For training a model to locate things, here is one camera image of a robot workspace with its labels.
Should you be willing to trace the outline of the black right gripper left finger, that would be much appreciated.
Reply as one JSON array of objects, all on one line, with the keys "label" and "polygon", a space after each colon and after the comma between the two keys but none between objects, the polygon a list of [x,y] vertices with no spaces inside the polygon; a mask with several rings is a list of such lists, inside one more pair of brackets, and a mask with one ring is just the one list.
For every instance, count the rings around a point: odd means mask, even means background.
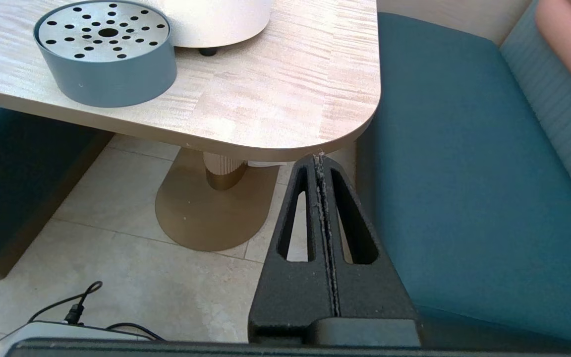
[{"label": "black right gripper left finger", "polygon": [[[317,178],[318,156],[297,161],[248,316],[255,344],[301,344],[310,325],[335,313],[328,273],[326,229]],[[306,197],[306,261],[287,259],[299,195]]]}]

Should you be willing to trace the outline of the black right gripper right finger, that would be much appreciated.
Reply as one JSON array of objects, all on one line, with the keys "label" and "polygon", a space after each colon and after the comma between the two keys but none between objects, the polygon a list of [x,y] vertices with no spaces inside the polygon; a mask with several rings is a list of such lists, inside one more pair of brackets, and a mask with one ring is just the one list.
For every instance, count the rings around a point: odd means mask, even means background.
[{"label": "black right gripper right finger", "polygon": [[325,263],[333,316],[416,319],[418,314],[344,170],[320,158]]}]

